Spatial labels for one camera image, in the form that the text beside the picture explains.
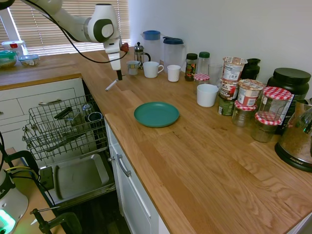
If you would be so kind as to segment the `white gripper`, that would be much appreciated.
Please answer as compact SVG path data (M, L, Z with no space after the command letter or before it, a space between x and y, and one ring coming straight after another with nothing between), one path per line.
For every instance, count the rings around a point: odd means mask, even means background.
M108 53L110 65L114 71L117 71L117 79L122 80L122 71L120 63L120 52Z

